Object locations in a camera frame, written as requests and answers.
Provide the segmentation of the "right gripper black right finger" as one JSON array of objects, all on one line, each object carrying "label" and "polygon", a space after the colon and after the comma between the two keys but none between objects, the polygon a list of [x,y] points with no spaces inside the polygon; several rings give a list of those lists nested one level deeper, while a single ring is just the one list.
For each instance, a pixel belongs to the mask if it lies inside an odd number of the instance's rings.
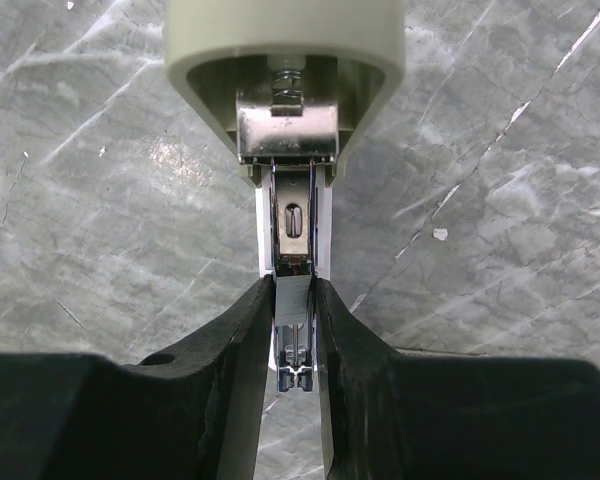
[{"label": "right gripper black right finger", "polygon": [[316,284],[330,479],[600,479],[600,369],[563,358],[408,356]]}]

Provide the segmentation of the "silver staple strip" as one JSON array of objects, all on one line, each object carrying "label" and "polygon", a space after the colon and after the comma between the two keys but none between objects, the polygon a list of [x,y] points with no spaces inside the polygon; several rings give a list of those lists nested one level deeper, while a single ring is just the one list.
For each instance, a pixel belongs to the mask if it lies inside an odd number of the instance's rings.
[{"label": "silver staple strip", "polygon": [[280,276],[275,279],[274,326],[301,326],[307,322],[311,275]]}]

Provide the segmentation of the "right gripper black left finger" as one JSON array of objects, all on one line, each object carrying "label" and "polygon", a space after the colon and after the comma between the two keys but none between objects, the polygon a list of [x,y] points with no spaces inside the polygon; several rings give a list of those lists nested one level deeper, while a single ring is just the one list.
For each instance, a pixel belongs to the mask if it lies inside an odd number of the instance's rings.
[{"label": "right gripper black left finger", "polygon": [[273,282],[136,365],[0,353],[0,479],[249,479]]}]

